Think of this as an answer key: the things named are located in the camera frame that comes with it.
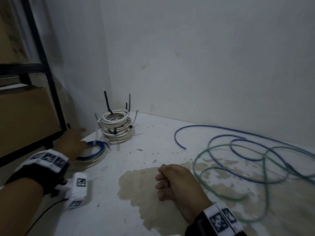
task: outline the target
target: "hand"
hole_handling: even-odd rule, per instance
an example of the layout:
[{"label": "hand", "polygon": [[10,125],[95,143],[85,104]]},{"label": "hand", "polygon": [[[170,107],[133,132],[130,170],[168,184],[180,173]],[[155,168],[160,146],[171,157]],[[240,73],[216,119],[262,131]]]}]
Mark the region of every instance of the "hand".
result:
[{"label": "hand", "polygon": [[86,149],[85,141],[81,141],[85,128],[69,129],[55,143],[55,151],[64,154],[69,160],[75,160]]},{"label": "hand", "polygon": [[190,225],[206,208],[212,205],[207,195],[191,174],[190,170],[179,165],[162,165],[156,176],[156,188],[160,201],[174,201],[186,222]]}]

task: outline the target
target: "metal shelf frame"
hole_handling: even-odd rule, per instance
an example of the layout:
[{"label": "metal shelf frame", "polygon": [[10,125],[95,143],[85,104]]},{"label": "metal shelf frame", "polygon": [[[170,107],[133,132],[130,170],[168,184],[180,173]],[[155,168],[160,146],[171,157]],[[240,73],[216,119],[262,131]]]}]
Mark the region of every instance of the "metal shelf frame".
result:
[{"label": "metal shelf frame", "polygon": [[21,0],[23,10],[26,15],[26,19],[34,39],[34,43],[39,55],[41,63],[26,63],[26,64],[0,64],[0,78],[6,78],[10,76],[19,76],[21,83],[31,84],[29,74],[43,73],[48,81],[49,90],[53,99],[53,104],[56,109],[57,117],[60,123],[60,131],[43,138],[37,142],[34,142],[28,146],[25,146],[17,151],[14,151],[8,155],[0,157],[0,167],[32,152],[36,149],[45,146],[47,149],[53,147],[53,141],[60,138],[60,136],[67,130],[65,119],[62,113],[61,105],[59,102],[55,82],[51,73],[44,47],[42,45],[39,32],[35,23],[33,12],[29,0]]}]

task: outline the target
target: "white cable coil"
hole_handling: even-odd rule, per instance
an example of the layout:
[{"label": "white cable coil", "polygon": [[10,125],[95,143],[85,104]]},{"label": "white cable coil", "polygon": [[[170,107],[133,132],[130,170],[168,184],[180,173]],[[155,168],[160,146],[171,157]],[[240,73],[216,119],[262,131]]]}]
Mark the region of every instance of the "white cable coil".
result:
[{"label": "white cable coil", "polygon": [[131,133],[131,118],[128,110],[119,109],[105,113],[98,123],[101,131],[111,145],[125,142]]}]

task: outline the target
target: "cardboard box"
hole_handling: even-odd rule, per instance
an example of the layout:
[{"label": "cardboard box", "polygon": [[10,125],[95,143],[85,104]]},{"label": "cardboard box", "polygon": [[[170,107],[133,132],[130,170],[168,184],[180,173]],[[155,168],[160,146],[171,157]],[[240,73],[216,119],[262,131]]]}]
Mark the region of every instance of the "cardboard box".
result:
[{"label": "cardboard box", "polygon": [[46,88],[0,90],[0,157],[60,130]]},{"label": "cardboard box", "polygon": [[0,0],[0,64],[28,62],[8,0]]}]

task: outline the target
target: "white wall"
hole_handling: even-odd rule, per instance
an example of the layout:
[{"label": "white wall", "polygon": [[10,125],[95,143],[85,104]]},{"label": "white wall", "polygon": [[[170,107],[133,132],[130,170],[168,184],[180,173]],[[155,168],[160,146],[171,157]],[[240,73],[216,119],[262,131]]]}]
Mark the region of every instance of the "white wall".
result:
[{"label": "white wall", "polygon": [[66,122],[92,133],[111,96],[100,0],[31,0]]},{"label": "white wall", "polygon": [[315,0],[100,0],[113,100],[315,140]]}]

